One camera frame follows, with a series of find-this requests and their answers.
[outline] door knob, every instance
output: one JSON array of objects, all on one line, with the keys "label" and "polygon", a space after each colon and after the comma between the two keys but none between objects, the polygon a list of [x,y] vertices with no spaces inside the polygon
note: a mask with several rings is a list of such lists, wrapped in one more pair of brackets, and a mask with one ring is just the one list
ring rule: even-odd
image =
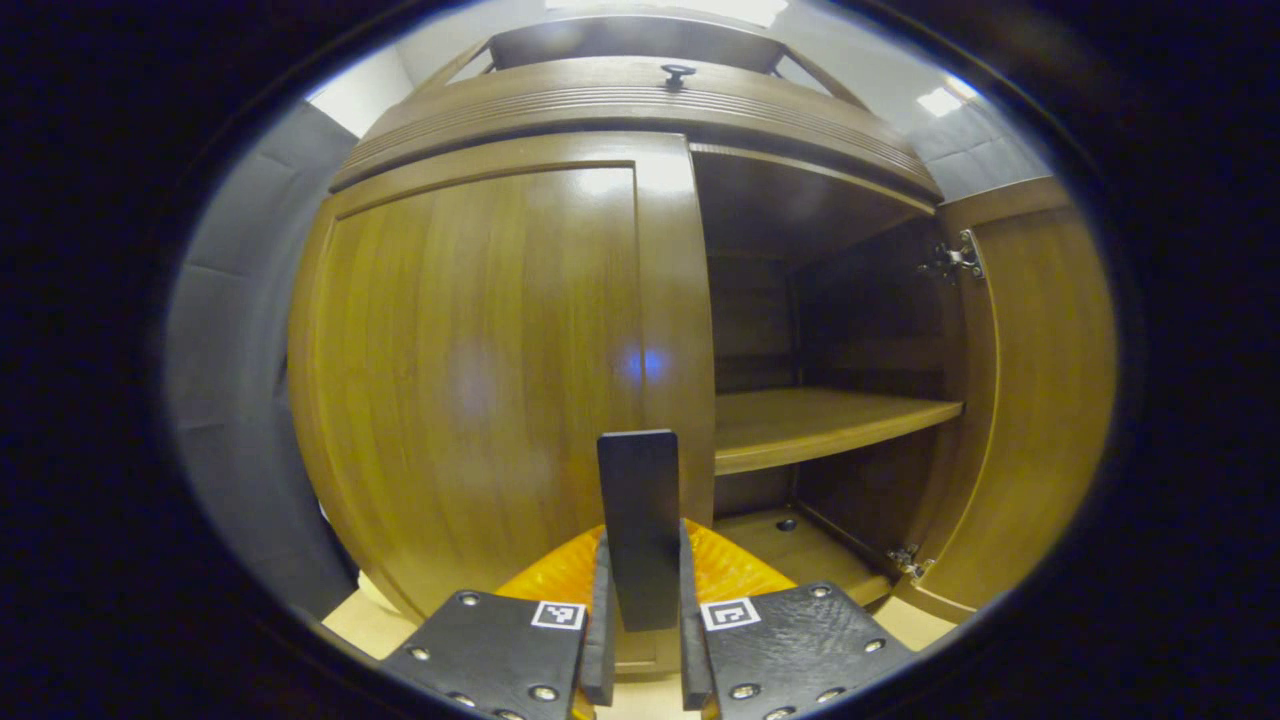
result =
[{"label": "door knob", "polygon": [[672,90],[678,90],[684,87],[685,76],[691,76],[698,72],[698,68],[690,68],[689,65],[675,65],[675,64],[663,65],[662,69],[671,73],[671,77],[667,78],[667,87]]}]

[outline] bolt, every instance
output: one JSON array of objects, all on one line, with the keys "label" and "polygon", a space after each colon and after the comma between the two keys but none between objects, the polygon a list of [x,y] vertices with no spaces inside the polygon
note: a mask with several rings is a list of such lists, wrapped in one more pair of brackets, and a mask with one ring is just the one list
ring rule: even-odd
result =
[{"label": "bolt", "polygon": [[755,683],[742,683],[741,685],[733,685],[733,689],[728,691],[728,697],[733,700],[746,700],[758,694],[760,694],[760,685]]},{"label": "bolt", "polygon": [[534,685],[529,688],[529,694],[534,700],[540,700],[543,702],[550,702],[559,697],[559,693],[556,692],[556,688],[552,688],[549,685]]}]

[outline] gray padded wall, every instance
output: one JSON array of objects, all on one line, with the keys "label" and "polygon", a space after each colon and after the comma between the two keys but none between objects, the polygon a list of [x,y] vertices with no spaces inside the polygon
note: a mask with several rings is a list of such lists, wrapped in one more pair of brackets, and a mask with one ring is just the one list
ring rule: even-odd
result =
[{"label": "gray padded wall", "polygon": [[307,104],[261,138],[197,225],[165,342],[170,413],[197,496],[259,580],[315,618],[355,583],[298,454],[285,328],[307,231],[355,143]]},{"label": "gray padded wall", "polygon": [[965,102],[959,110],[908,133],[906,138],[947,201],[1052,174],[982,100]]}]

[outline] wooden door panel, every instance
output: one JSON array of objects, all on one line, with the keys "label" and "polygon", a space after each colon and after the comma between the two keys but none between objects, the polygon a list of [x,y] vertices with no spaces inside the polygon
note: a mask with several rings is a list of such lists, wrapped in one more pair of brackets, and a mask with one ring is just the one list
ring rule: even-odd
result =
[{"label": "wooden door panel", "polygon": [[682,510],[709,520],[709,296],[684,138],[508,141],[334,196],[289,361],[316,493],[411,619],[600,524],[603,432],[675,429]]},{"label": "wooden door panel", "polygon": [[960,278],[965,418],[951,492],[920,546],[936,562],[904,597],[959,620],[1018,584],[1074,516],[1107,441],[1117,340],[1092,233],[1056,181],[940,217],[951,237],[973,231],[987,281]]}]

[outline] cabinet hinge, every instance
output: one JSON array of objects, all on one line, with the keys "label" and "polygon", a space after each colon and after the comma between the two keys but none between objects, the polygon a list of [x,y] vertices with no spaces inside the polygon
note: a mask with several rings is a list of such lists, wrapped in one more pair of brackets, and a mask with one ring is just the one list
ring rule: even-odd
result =
[{"label": "cabinet hinge", "polygon": [[886,552],[888,559],[897,565],[897,569],[902,571],[904,575],[911,578],[911,583],[919,582],[928,573],[929,568],[933,566],[933,559],[924,560],[922,562],[915,561],[915,553],[920,551],[918,544],[908,544],[891,550]]},{"label": "cabinet hinge", "polygon": [[951,250],[945,242],[940,242],[933,249],[933,258],[916,265],[915,270],[937,275],[951,284],[956,284],[956,275],[964,270],[969,270],[979,281],[987,277],[982,256],[978,255],[977,238],[970,229],[960,231],[960,250]]}]

